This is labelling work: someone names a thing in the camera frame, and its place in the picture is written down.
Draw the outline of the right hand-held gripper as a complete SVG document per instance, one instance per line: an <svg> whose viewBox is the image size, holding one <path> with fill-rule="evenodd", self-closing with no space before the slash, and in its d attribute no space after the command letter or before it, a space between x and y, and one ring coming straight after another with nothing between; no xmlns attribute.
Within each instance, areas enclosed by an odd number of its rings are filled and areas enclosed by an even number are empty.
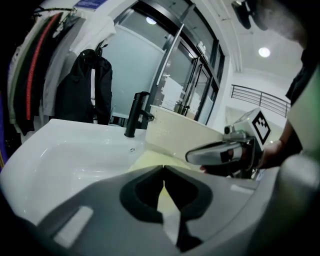
<svg viewBox="0 0 320 256"><path fill-rule="evenodd" d="M271 128L267 119L257 107L224 128L223 139L226 141L193 148L185 154L185 160L194 165L237 163L238 167L233 175L250 179L270 134Z"/></svg>

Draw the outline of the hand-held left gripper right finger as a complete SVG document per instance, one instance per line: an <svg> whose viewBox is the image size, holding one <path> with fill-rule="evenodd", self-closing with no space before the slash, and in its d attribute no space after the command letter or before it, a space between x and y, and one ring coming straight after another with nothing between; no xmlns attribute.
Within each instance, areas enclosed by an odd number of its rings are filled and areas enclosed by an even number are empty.
<svg viewBox="0 0 320 256"><path fill-rule="evenodd" d="M244 210L258 185L164 166L163 183L173 208L164 217L164 232L173 238L163 253L247 253L255 220Z"/></svg>

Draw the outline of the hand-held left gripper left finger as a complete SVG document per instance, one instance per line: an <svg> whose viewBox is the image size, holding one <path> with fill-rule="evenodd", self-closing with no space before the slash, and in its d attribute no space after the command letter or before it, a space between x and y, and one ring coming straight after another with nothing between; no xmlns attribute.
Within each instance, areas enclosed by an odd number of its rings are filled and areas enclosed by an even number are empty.
<svg viewBox="0 0 320 256"><path fill-rule="evenodd" d="M163 189L160 165L94 182L49 212L38 228L72 256L174 256L176 246L157 210Z"/></svg>

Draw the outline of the person's right hand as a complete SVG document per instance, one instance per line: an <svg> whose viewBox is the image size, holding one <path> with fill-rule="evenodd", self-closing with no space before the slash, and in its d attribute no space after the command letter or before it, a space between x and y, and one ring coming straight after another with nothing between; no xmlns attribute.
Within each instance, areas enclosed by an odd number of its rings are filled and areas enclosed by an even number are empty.
<svg viewBox="0 0 320 256"><path fill-rule="evenodd" d="M203 165L200 167L200 170L210 175L238 179L250 179L253 172L252 169L249 169L249 167L245 166L245 163L241 161L228 162L221 165Z"/></svg>

